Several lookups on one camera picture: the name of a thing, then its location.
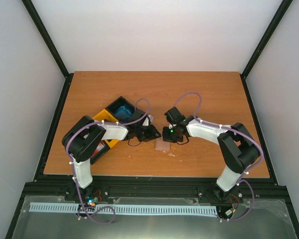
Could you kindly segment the pink leather card holder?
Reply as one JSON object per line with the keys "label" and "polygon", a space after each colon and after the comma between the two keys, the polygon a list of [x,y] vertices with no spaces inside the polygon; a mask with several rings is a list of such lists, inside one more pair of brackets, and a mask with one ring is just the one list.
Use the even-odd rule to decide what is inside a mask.
{"label": "pink leather card holder", "polygon": [[162,130],[158,131],[161,137],[155,139],[155,149],[163,152],[168,152],[170,150],[170,143],[163,141]]}

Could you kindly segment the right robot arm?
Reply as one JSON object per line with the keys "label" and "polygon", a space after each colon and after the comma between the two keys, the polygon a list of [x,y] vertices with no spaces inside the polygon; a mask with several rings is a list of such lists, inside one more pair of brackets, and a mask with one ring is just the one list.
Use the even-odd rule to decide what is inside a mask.
{"label": "right robot arm", "polygon": [[241,123],[221,125],[204,121],[195,116],[185,117],[173,107],[164,114],[169,126],[163,128],[163,141],[185,144],[190,137],[201,138],[220,147],[225,168],[216,184],[223,192],[230,191],[240,183],[243,175],[257,159],[263,160],[264,152]]}

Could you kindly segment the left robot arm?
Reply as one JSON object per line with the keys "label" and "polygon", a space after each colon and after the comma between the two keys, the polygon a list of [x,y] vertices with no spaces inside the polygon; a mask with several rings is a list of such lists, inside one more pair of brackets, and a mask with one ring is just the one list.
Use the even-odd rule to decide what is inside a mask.
{"label": "left robot arm", "polygon": [[83,116],[63,137],[62,145],[70,157],[74,170],[73,180],[78,185],[76,194],[82,200],[93,197],[94,188],[90,161],[95,151],[100,150],[100,143],[105,140],[129,141],[137,138],[147,142],[161,137],[161,133],[151,123],[152,116],[141,110],[134,113],[119,113],[115,122],[95,120]]}

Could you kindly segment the red and white card stack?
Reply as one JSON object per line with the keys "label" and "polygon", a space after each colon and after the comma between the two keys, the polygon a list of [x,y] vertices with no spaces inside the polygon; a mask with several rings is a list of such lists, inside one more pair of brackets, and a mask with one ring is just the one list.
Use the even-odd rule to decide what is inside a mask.
{"label": "red and white card stack", "polygon": [[100,151],[102,151],[103,150],[103,148],[105,148],[105,144],[101,141],[99,144],[98,144],[98,146],[97,146],[97,148],[95,149],[95,151],[94,151],[94,153],[93,153],[93,157],[94,156],[96,156]]}

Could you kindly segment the black aluminium rail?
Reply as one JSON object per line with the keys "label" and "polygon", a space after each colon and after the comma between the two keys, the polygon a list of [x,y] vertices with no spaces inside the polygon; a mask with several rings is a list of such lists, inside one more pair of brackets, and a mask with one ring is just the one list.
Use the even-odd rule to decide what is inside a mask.
{"label": "black aluminium rail", "polygon": [[279,186],[272,179],[246,179],[229,193],[216,189],[215,178],[168,178],[168,177],[117,177],[95,176],[86,189],[76,189],[70,176],[42,176],[25,184],[20,202],[30,196],[60,196],[66,201],[87,203],[89,199],[101,196],[103,203],[113,199],[128,198],[180,198],[194,199],[201,204],[215,206],[233,202],[281,199],[291,203],[287,188]]}

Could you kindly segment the right black frame post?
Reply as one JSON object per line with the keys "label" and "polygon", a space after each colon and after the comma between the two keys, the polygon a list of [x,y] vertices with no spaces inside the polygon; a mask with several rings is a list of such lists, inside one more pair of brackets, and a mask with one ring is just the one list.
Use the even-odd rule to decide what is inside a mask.
{"label": "right black frame post", "polygon": [[272,35],[274,34],[275,30],[277,29],[277,27],[280,24],[281,20],[283,19],[284,15],[288,11],[292,2],[293,2],[293,0],[281,1],[278,9],[276,10],[274,16],[272,17],[269,25],[267,26],[264,34],[262,35],[257,47],[255,48],[253,54],[251,55],[243,72],[240,74],[242,80],[245,81],[247,79],[248,75],[252,71],[257,60],[259,59],[260,55],[262,54],[263,50],[265,49],[266,45],[268,44],[269,40],[271,39]]}

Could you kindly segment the black frame post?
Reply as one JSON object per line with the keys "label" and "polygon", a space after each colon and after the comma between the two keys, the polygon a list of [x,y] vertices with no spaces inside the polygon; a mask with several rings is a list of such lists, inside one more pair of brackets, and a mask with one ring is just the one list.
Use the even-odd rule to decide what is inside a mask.
{"label": "black frame post", "polygon": [[278,9],[276,10],[274,16],[272,17],[269,25],[267,26],[264,34],[262,35],[257,47],[255,48],[253,54],[251,55],[243,72],[240,74],[242,80],[245,81],[247,79],[248,75],[252,71],[257,60],[259,59],[260,55],[262,54],[263,50],[265,49],[266,45],[268,44],[269,40],[271,39],[272,35],[274,34],[275,30],[277,29],[277,27],[280,24],[281,20],[283,19],[284,15],[288,11],[292,2],[293,2],[293,0],[281,1]]}
{"label": "black frame post", "polygon": [[73,78],[73,73],[69,73],[67,70],[52,38],[50,37],[50,34],[48,33],[36,7],[34,6],[33,2],[31,0],[22,0],[22,3],[28,12],[30,18],[32,19],[35,27],[37,28],[40,36],[42,37],[45,45],[47,46],[49,52],[51,53],[55,63],[57,64],[60,72],[62,73],[63,77],[66,80]]}

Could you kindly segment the left black frame post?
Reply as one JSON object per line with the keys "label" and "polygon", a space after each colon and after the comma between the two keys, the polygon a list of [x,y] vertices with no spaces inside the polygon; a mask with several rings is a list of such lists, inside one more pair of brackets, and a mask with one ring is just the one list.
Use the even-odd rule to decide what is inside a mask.
{"label": "left black frame post", "polygon": [[51,53],[55,63],[57,64],[60,72],[62,73],[63,77],[66,80],[73,78],[73,73],[69,73],[67,70],[52,38],[50,37],[50,34],[48,33],[36,7],[34,6],[33,2],[31,0],[22,0],[22,3],[28,12],[30,18],[32,19],[35,27],[37,28],[40,36],[42,37],[45,45],[47,46],[49,52]]}

